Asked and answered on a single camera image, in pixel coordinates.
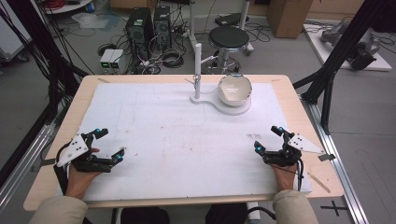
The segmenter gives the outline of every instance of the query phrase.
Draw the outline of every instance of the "floor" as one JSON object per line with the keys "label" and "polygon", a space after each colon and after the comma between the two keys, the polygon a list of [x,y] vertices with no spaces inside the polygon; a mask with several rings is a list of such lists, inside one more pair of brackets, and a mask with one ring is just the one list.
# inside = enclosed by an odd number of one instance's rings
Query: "floor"
{"label": "floor", "polygon": [[[59,17],[61,26],[71,29],[65,34],[79,56],[95,74],[101,74],[99,46],[114,41],[114,35],[121,35],[125,21],[111,17],[112,27],[106,29],[78,29],[70,24],[70,16]],[[213,15],[206,29],[216,26]],[[249,22],[266,25],[265,18],[251,18]],[[205,28],[206,18],[196,19],[196,30]],[[255,52],[246,56],[242,52],[233,56],[242,64],[242,74],[284,74],[292,82],[316,72],[321,63],[305,34],[296,39],[274,38],[271,31],[263,31],[270,37],[269,42],[252,42]],[[204,44],[204,57],[214,53],[207,45],[206,36],[197,36]],[[178,69],[164,68],[161,74],[193,74],[193,51],[189,41],[185,41],[187,52],[185,64]],[[393,51],[396,46],[388,47]],[[380,55],[396,67],[396,56],[381,49]],[[84,64],[72,55],[74,63],[86,69]],[[334,81],[330,131],[344,163],[353,188],[356,190],[365,215],[370,223],[396,223],[396,70],[390,72],[352,71],[340,69]],[[48,103],[48,82],[42,77],[35,63],[9,63],[0,68],[0,166],[9,158],[13,149],[26,135],[32,124]],[[307,87],[297,90],[305,92]],[[17,192],[0,214],[0,223],[27,223],[33,213],[23,210],[22,205],[32,185],[36,172],[30,172],[18,187]],[[319,223],[353,223],[348,211],[343,210],[346,203],[343,198],[310,200]],[[324,209],[321,206],[338,207]],[[271,208],[270,202],[260,205]],[[166,207],[172,223],[204,223],[208,205]],[[93,223],[110,223],[111,209],[92,209],[88,218]],[[275,223],[262,214],[258,223]]]}

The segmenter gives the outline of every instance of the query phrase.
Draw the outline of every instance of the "tape mark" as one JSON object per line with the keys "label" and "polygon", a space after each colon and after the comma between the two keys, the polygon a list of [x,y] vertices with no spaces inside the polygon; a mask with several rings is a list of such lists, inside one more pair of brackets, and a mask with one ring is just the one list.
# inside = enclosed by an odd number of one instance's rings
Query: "tape mark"
{"label": "tape mark", "polygon": [[311,176],[311,178],[313,180],[315,180],[315,182],[317,182],[321,187],[323,187],[328,193],[330,193],[330,189],[326,187],[326,185],[324,185],[319,179],[317,179],[316,176],[312,175],[311,173],[308,172],[308,175]]}
{"label": "tape mark", "polygon": [[107,80],[105,80],[105,79],[102,79],[102,78],[100,78],[100,77],[98,78],[98,80],[99,80],[99,81],[102,81],[102,82],[105,82],[105,83],[110,83],[109,81],[107,81]]}

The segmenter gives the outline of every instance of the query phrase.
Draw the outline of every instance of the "human hand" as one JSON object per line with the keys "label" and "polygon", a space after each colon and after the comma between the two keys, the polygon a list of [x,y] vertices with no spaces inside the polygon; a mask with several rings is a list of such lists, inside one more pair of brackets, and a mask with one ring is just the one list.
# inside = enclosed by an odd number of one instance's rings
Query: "human hand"
{"label": "human hand", "polygon": [[274,170],[278,190],[294,189],[294,177],[297,171],[297,164],[292,166],[281,167],[278,165],[271,165]]}
{"label": "human hand", "polygon": [[[93,152],[98,152],[99,149],[93,148]],[[85,195],[91,182],[101,174],[101,172],[83,173],[76,170],[73,164],[69,168],[69,181],[67,183],[67,190],[65,196],[82,199]]]}

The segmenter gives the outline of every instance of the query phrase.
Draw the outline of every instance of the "white bowl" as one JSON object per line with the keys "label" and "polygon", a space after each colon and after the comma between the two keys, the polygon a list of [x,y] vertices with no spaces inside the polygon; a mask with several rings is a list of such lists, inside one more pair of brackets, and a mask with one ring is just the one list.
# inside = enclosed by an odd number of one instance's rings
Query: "white bowl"
{"label": "white bowl", "polygon": [[244,105],[251,94],[250,81],[239,74],[223,77],[219,82],[218,96],[220,100],[231,106]]}

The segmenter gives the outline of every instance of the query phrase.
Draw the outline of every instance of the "sleeve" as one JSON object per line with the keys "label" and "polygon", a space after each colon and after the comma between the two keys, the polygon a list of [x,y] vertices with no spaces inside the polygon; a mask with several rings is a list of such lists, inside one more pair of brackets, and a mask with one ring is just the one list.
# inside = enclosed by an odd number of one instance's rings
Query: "sleeve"
{"label": "sleeve", "polygon": [[276,223],[318,223],[314,210],[305,195],[296,190],[282,190],[275,195]]}
{"label": "sleeve", "polygon": [[81,224],[87,210],[88,206],[82,200],[67,196],[53,197],[38,206],[29,223]]}

